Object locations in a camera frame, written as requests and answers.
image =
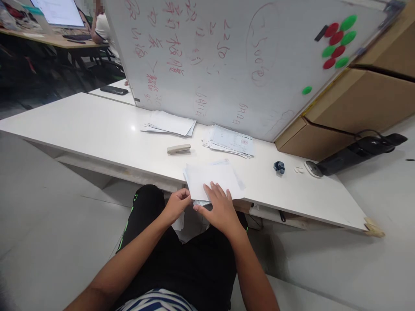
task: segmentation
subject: keyboard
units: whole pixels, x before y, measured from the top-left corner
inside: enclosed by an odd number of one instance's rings
[[[65,39],[87,41],[91,38],[91,35],[63,35]]]

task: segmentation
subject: table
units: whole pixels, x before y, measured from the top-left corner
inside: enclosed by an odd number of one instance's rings
[[[29,31],[28,32],[25,32],[25,31],[20,32],[20,31],[8,30],[8,29],[5,29],[5,28],[0,28],[0,33],[15,36],[15,37],[19,37],[19,38],[23,38],[23,39],[27,39],[27,40],[31,40],[31,41],[36,41],[36,42],[40,42],[40,43],[44,43],[44,44],[48,44],[48,45],[53,45],[55,47],[64,48],[64,49],[100,48],[100,47],[109,46],[107,43],[105,43],[105,44],[96,44],[93,41],[85,41],[85,44],[69,42],[67,39],[62,37],[62,35],[42,34],[43,37],[38,37],[38,36],[32,37],[32,36],[25,35],[25,33],[31,34]]]
[[[120,103],[123,103],[123,104],[128,104],[128,105],[135,106],[135,101],[134,101],[134,98],[133,98],[133,93],[131,93],[130,86],[124,85],[124,83],[126,81],[127,81],[127,79],[123,79],[123,80],[120,80],[120,81],[117,81],[117,82],[114,82],[114,83],[110,84],[110,86],[118,87],[118,88],[121,88],[121,89],[127,89],[128,93],[125,94],[125,95],[117,95],[117,94],[112,94],[112,93],[108,93],[108,92],[103,92],[100,89],[95,89],[93,91],[90,91],[89,94],[99,96],[99,97],[103,97],[103,98],[107,98],[107,99],[111,99],[113,101],[120,102]]]
[[[229,159],[246,185],[244,199],[357,231],[367,231],[365,214],[336,176],[317,179],[294,172],[305,159],[281,153],[275,145],[254,140],[252,159],[203,147],[207,126],[196,124],[191,138],[140,132],[150,111],[78,93],[0,121],[0,130],[65,153],[57,161],[129,180],[144,173],[173,186],[184,184],[183,168]],[[191,144],[190,154],[169,155],[167,147]],[[278,176],[276,161],[285,163]]]

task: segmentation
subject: round magnet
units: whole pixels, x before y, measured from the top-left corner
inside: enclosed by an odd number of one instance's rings
[[[311,86],[308,86],[308,87],[305,87],[304,89],[303,89],[303,95],[307,95],[308,93],[310,93],[311,92],[311,90],[312,90],[313,88],[311,87]]]
[[[334,52],[333,52],[333,54],[332,54],[332,58],[336,58],[336,57],[339,57],[340,55],[342,55],[342,54],[343,54],[343,52],[345,51],[345,49],[346,49],[346,47],[345,47],[344,45],[340,45],[340,46],[338,46],[338,47],[334,50]]]
[[[349,30],[356,20],[358,19],[357,15],[350,15],[349,17],[346,17],[346,19],[343,21],[342,25],[340,26],[341,31]]]
[[[331,67],[333,67],[333,65],[336,63],[336,59],[335,58],[330,58],[329,60],[327,60],[324,65],[323,65],[323,69],[330,69]]]
[[[326,29],[326,33],[324,34],[324,36],[326,38],[330,38],[331,36],[333,36],[338,29],[338,23],[332,23],[327,29]]]
[[[342,43],[341,45],[346,45],[349,44],[350,42],[353,41],[353,39],[356,37],[357,32],[356,31],[352,31],[352,32],[348,32],[344,38],[342,39]]]
[[[331,38],[330,38],[330,41],[329,41],[329,43],[330,43],[330,45],[335,45],[335,44],[338,44],[340,41],[341,41],[341,39],[343,39],[343,35],[344,35],[344,33],[343,32],[336,32]]]
[[[348,57],[343,57],[340,58],[337,63],[336,63],[336,68],[343,68],[344,66],[347,65],[347,63],[349,62],[349,58]]]
[[[322,57],[329,57],[331,54],[333,54],[336,47],[334,45],[329,45],[324,49],[324,51],[321,53]]]

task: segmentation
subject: stapler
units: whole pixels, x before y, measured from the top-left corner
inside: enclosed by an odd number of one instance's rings
[[[190,144],[173,146],[167,148],[168,154],[190,153]]]

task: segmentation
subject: green magnet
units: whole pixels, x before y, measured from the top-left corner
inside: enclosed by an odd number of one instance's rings
[[[353,39],[356,37],[357,32],[352,31],[352,32],[348,32],[342,39],[342,41],[340,42],[341,45],[347,45],[350,42],[353,41]]]
[[[340,26],[340,31],[349,30],[354,25],[357,19],[357,15],[350,15],[349,17],[347,17]]]
[[[334,50],[336,49],[336,47],[334,45],[329,45],[328,47],[326,47],[323,51],[323,53],[321,54],[321,56],[323,57],[329,57],[331,54],[333,54]]]
[[[336,63],[336,68],[343,68],[344,66],[347,65],[347,63],[349,62],[349,58],[348,57],[343,57],[341,59],[339,59]]]
[[[303,95],[307,95],[308,93],[311,92],[313,88],[311,86],[305,87],[303,90]]]

